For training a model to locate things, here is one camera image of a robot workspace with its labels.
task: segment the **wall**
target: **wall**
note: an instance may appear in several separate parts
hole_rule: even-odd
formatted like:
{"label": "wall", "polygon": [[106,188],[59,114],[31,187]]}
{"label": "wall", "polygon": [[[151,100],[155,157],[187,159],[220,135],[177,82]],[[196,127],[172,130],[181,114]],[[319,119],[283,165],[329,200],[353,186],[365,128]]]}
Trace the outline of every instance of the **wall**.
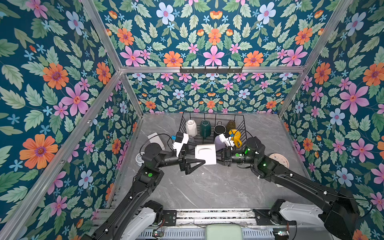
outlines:
{"label": "wall", "polygon": [[373,204],[354,239],[384,230],[383,10],[383,1],[354,1],[284,115],[311,179],[367,199],[357,201],[361,215]]}
{"label": "wall", "polygon": [[[31,10],[35,8],[32,3],[38,5],[41,11]],[[77,20],[77,28],[74,27],[73,20]],[[86,109],[114,73],[114,69],[79,1],[3,1],[0,3],[0,29],[2,228],[53,159],[58,148],[73,132]],[[100,76],[103,70],[106,72],[105,78]],[[78,88],[82,93],[81,104],[75,108],[71,96],[73,91],[80,91],[76,90]],[[28,239],[55,239],[80,218],[86,222],[92,217],[95,207],[99,208],[104,204],[106,191],[113,182],[116,164],[119,165],[118,159],[121,157],[120,152],[112,154],[110,141],[118,137],[122,142],[120,148],[124,149],[125,139],[130,138],[136,118],[132,106],[127,103],[125,93],[122,96],[121,94],[121,88],[117,89],[111,96],[112,101],[105,105],[114,109],[116,117],[106,117],[102,109],[94,125],[87,131],[86,138],[88,141],[94,138],[93,144],[97,144],[99,156],[95,153],[84,155],[86,139],[80,143],[77,150],[79,157],[73,157],[73,161],[65,166],[65,174],[60,175],[62,178],[58,179],[53,192],[50,191],[36,209],[22,239],[25,236]],[[125,114],[120,112],[119,106],[123,100],[128,107]],[[36,157],[35,150],[41,151],[41,157]],[[92,171],[95,187],[78,193],[77,185],[82,168]],[[88,195],[93,198],[89,205],[92,211],[84,206],[83,199]],[[58,196],[67,197],[67,208],[56,219],[54,216],[50,217],[50,207]],[[87,228],[89,222],[78,229],[78,235],[82,235]]]}

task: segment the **orange flower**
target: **orange flower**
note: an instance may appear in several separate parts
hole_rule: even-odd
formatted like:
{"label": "orange flower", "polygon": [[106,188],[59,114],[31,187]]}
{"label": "orange flower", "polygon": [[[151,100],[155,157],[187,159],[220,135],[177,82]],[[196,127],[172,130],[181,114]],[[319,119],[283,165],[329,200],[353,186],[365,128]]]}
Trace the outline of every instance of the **orange flower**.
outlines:
{"label": "orange flower", "polygon": [[67,77],[67,70],[63,70],[63,66],[60,64],[50,63],[49,68],[44,68],[43,75],[44,81],[48,82],[48,86],[60,90],[62,87],[65,87],[70,79]]}
{"label": "orange flower", "polygon": [[227,31],[225,32],[225,34],[227,36],[232,36],[233,35],[233,30],[228,28]]}
{"label": "orange flower", "polygon": [[118,154],[119,151],[120,151],[120,148],[121,148],[121,141],[120,141],[120,139],[116,138],[115,141],[113,141],[113,144],[112,144],[112,152],[114,154]]}
{"label": "orange flower", "polygon": [[113,183],[111,183],[111,184],[109,185],[109,188],[107,189],[107,195],[105,195],[105,201],[108,201],[108,199],[109,199],[109,195],[111,194],[112,189],[113,189]]}
{"label": "orange flower", "polygon": [[303,147],[305,150],[307,150],[308,152],[311,151],[313,149],[313,142],[311,139],[309,138],[306,138],[304,140],[304,143],[303,143]]}
{"label": "orange flower", "polygon": [[29,45],[29,48],[32,52],[37,53],[36,48],[32,45]]}
{"label": "orange flower", "polygon": [[262,53],[259,53],[259,51],[254,51],[252,53],[248,53],[247,57],[244,59],[244,66],[246,67],[258,67],[260,66],[260,63],[264,61],[264,58],[262,58],[264,55]]}
{"label": "orange flower", "polygon": [[44,134],[36,134],[35,140],[28,138],[23,147],[27,148],[20,151],[20,160],[27,160],[24,163],[29,169],[32,169],[37,164],[37,169],[42,169],[47,166],[47,161],[51,162],[55,156],[53,153],[57,152],[57,144],[53,144],[55,140],[53,137],[48,136],[45,138]]}
{"label": "orange flower", "polygon": [[289,125],[288,123],[284,122],[285,129],[287,129],[287,132],[289,132]]}
{"label": "orange flower", "polygon": [[315,14],[314,14],[314,18],[318,19],[319,17],[321,17],[323,15],[323,10],[319,10],[317,11]]}
{"label": "orange flower", "polygon": [[207,103],[207,107],[210,108],[210,109],[214,108],[215,107],[215,102],[214,101],[209,101]]}
{"label": "orange flower", "polygon": [[369,69],[365,70],[365,77],[362,78],[363,82],[366,82],[368,86],[372,84],[377,86],[380,84],[380,81],[384,81],[384,63],[372,64],[369,66]]}
{"label": "orange flower", "polygon": [[114,12],[114,11],[109,11],[108,13],[109,13],[109,15],[110,15],[113,19],[118,18],[118,14],[117,14],[116,12]]}
{"label": "orange flower", "polygon": [[131,31],[127,31],[126,28],[118,29],[118,38],[120,38],[120,42],[124,43],[127,46],[133,45],[133,42],[135,41]]}
{"label": "orange flower", "polygon": [[377,148],[379,150],[382,150],[382,152],[380,152],[380,156],[384,159],[384,142],[378,142],[377,143]]}
{"label": "orange flower", "polygon": [[204,35],[204,30],[200,29],[199,31],[197,31],[197,35],[203,36]]}
{"label": "orange flower", "polygon": [[210,43],[212,43],[212,45],[216,45],[217,43],[220,42],[221,33],[219,32],[219,30],[217,28],[214,28],[208,34],[208,37],[209,37],[208,41]]}
{"label": "orange flower", "polygon": [[353,233],[353,240],[368,240],[367,235],[363,235],[363,233],[359,230],[356,229],[355,232]]}
{"label": "orange flower", "polygon": [[167,64],[167,67],[181,67],[181,63],[183,59],[180,58],[179,53],[175,53],[174,51],[169,51],[164,55],[164,63]]}
{"label": "orange flower", "polygon": [[277,102],[272,100],[266,104],[266,107],[269,109],[272,109],[272,108],[276,107],[276,105],[277,105]]}
{"label": "orange flower", "polygon": [[220,19],[222,16],[223,16],[223,12],[222,11],[212,11],[209,13],[209,15],[211,16],[212,19]]}
{"label": "orange flower", "polygon": [[136,131],[136,127],[137,127],[137,122],[135,122],[135,123],[133,124],[133,128],[132,128],[132,131],[133,131],[133,132]]}
{"label": "orange flower", "polygon": [[147,101],[147,102],[145,103],[145,106],[146,106],[147,108],[149,108],[149,109],[155,109],[155,108],[156,108],[156,104],[153,103],[152,101]]}
{"label": "orange flower", "polygon": [[109,82],[111,73],[109,72],[109,67],[104,62],[97,64],[96,73],[99,75],[100,82],[103,82],[103,84]]}
{"label": "orange flower", "polygon": [[80,228],[80,227],[83,225],[83,222],[84,222],[84,219],[83,219],[83,218],[80,219],[80,220],[77,222],[76,227],[77,227],[77,228]]}
{"label": "orange flower", "polygon": [[304,43],[308,42],[310,40],[310,37],[312,37],[312,28],[304,28],[302,31],[300,31],[295,40],[297,45],[303,45]]}
{"label": "orange flower", "polygon": [[315,82],[322,85],[324,82],[328,81],[329,74],[331,74],[331,69],[329,68],[331,65],[329,63],[322,63],[317,67],[316,72],[314,74]]}

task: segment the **blue flower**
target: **blue flower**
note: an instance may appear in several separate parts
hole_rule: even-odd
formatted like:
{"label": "blue flower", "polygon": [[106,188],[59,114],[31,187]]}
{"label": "blue flower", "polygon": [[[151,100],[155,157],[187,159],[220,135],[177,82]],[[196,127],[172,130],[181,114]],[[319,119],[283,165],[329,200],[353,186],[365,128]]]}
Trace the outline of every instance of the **blue flower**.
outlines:
{"label": "blue flower", "polygon": [[32,239],[31,240],[39,240],[39,237],[40,237],[40,234],[36,235],[36,236],[32,236]]}
{"label": "blue flower", "polygon": [[105,20],[108,21],[109,23],[112,21],[111,16],[104,15],[104,17],[105,17]]}
{"label": "blue flower", "polygon": [[23,161],[18,162],[17,159],[15,159],[14,163],[15,164],[12,164],[11,166],[9,166],[9,168],[14,168],[13,171],[17,172],[19,168],[23,168],[22,166]]}
{"label": "blue flower", "polygon": [[321,18],[320,18],[320,22],[323,22],[324,20],[326,20],[327,16],[328,16],[327,14],[326,15],[322,15]]}
{"label": "blue flower", "polygon": [[263,28],[264,26],[261,24],[261,23],[256,23],[256,29],[257,30],[260,30],[261,28]]}
{"label": "blue flower", "polygon": [[67,233],[70,231],[70,226],[65,226],[64,231],[61,234],[67,235]]}
{"label": "blue flower", "polygon": [[84,16],[80,15],[79,17],[80,17],[80,20],[79,20],[79,21],[82,22],[82,23],[85,23]]}
{"label": "blue flower", "polygon": [[175,29],[175,24],[174,24],[174,23],[171,23],[171,22],[169,22],[169,24],[168,24],[167,28],[170,28],[171,30],[172,30],[172,29]]}
{"label": "blue flower", "polygon": [[15,122],[19,123],[18,119],[20,119],[20,117],[17,117],[15,114],[12,114],[12,117],[7,117],[7,119],[12,121],[11,124],[14,125]]}
{"label": "blue flower", "polygon": [[46,50],[44,49],[44,45],[39,45],[39,44],[36,44],[37,46],[37,51],[38,52],[41,52],[41,53],[44,53]]}
{"label": "blue flower", "polygon": [[82,187],[79,187],[78,189],[77,189],[77,194],[81,194],[83,191],[84,191],[84,188],[82,188]]}
{"label": "blue flower", "polygon": [[29,60],[31,61],[32,59],[35,59],[35,57],[33,56],[34,55],[34,53],[29,53],[27,50],[25,50],[25,55],[24,55],[24,57],[26,57],[26,58],[29,58]]}
{"label": "blue flower", "polygon": [[340,170],[341,167],[342,167],[342,165],[339,165],[339,163],[336,163],[336,164],[335,164],[335,167],[336,167],[337,170]]}
{"label": "blue flower", "polygon": [[180,16],[180,12],[178,12],[177,10],[175,10],[175,12],[173,12],[172,14],[175,15],[175,18],[177,18],[178,16]]}
{"label": "blue flower", "polygon": [[347,72],[347,70],[344,70],[344,72],[342,72],[341,75],[342,75],[343,77],[346,77],[346,76],[348,76],[348,73],[349,73],[349,72]]}
{"label": "blue flower", "polygon": [[369,13],[373,13],[373,11],[376,9],[376,4],[374,4],[372,7],[369,8]]}
{"label": "blue flower", "polygon": [[45,30],[50,31],[51,28],[52,28],[51,25],[48,23],[47,20],[45,20],[45,22],[41,22],[41,24],[44,26],[44,29],[45,29]]}
{"label": "blue flower", "polygon": [[64,7],[60,4],[57,4],[57,9],[60,10],[60,12],[64,11]]}
{"label": "blue flower", "polygon": [[374,230],[372,231],[372,235],[373,235],[373,237],[379,239],[380,233],[377,233],[377,232],[376,232],[376,229],[374,229]]}
{"label": "blue flower", "polygon": [[83,33],[83,38],[86,38],[86,39],[89,38],[89,36],[87,35],[87,32],[86,32],[86,31],[81,31],[81,32]]}
{"label": "blue flower", "polygon": [[338,178],[339,178],[339,177],[336,176],[336,174],[333,174],[333,175],[332,175],[332,179],[333,179],[334,181],[336,181]]}
{"label": "blue flower", "polygon": [[256,11],[252,12],[252,16],[253,17],[257,17],[257,15],[259,15],[259,10],[258,9],[256,9]]}
{"label": "blue flower", "polygon": [[81,72],[81,74],[83,75],[83,77],[86,77],[88,73],[85,71],[85,69],[83,69],[83,71]]}
{"label": "blue flower", "polygon": [[54,191],[53,194],[54,194],[55,196],[59,196],[59,195],[60,195],[60,189],[59,189],[59,188],[56,188],[56,191]]}
{"label": "blue flower", "polygon": [[46,127],[44,125],[41,125],[41,128],[42,128],[42,130],[40,130],[40,133],[44,133],[45,135],[47,134],[47,132],[51,131],[49,129],[49,125],[47,125]]}
{"label": "blue flower", "polygon": [[351,18],[352,18],[352,16],[345,18],[345,20],[344,20],[345,24],[349,23],[351,21]]}
{"label": "blue flower", "polygon": [[119,13],[119,18],[120,18],[121,21],[124,20],[124,17],[125,17],[124,15],[122,15],[121,13]]}
{"label": "blue flower", "polygon": [[209,16],[208,16],[208,15],[207,15],[207,16],[204,16],[203,21],[205,21],[205,23],[209,22],[209,21],[210,21],[210,20],[209,20]]}
{"label": "blue flower", "polygon": [[228,21],[228,15],[227,16],[223,16],[223,19],[221,19],[221,21],[226,23]]}
{"label": "blue flower", "polygon": [[348,161],[350,161],[351,164],[356,162],[355,157],[352,157],[352,156],[349,157]]}
{"label": "blue flower", "polygon": [[341,38],[341,40],[346,39],[347,38],[347,32],[343,33],[340,38]]}
{"label": "blue flower", "polygon": [[311,20],[312,18],[313,18],[312,13],[307,15],[307,19],[308,19],[308,20]]}
{"label": "blue flower", "polygon": [[67,180],[64,181],[65,185],[64,187],[68,187],[70,185],[72,181],[70,180],[70,178],[68,178]]}
{"label": "blue flower", "polygon": [[45,112],[46,115],[49,116],[49,114],[52,114],[52,110],[53,110],[52,108],[50,108],[49,106],[47,106],[46,109],[43,109],[43,112]]}

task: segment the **yellow mug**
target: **yellow mug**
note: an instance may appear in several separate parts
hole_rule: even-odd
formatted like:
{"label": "yellow mug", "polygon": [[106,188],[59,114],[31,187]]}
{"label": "yellow mug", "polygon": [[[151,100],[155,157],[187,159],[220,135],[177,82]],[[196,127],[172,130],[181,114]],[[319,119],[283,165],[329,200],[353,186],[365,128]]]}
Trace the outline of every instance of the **yellow mug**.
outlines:
{"label": "yellow mug", "polygon": [[241,133],[237,129],[232,129],[228,132],[232,136],[232,141],[235,143],[237,148],[240,148],[243,143],[240,141]]}

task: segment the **dish rack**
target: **dish rack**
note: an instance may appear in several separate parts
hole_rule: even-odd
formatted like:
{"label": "dish rack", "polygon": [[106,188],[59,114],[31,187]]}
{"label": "dish rack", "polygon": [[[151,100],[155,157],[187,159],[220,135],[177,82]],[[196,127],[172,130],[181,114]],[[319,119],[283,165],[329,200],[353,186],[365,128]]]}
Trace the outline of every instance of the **dish rack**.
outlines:
{"label": "dish rack", "polygon": [[[245,128],[245,118],[243,115],[239,114],[220,114],[220,113],[183,113],[181,117],[179,132],[187,133],[185,124],[188,120],[194,120],[197,125],[197,135],[193,137],[195,144],[212,144],[214,143],[214,127],[217,124],[227,125],[228,121],[232,120],[236,123],[236,129],[240,131],[241,137],[240,140],[243,145],[240,149],[243,148],[245,142],[247,141],[247,129]],[[211,123],[211,135],[206,139],[200,135],[200,123],[203,120],[208,120]]]}

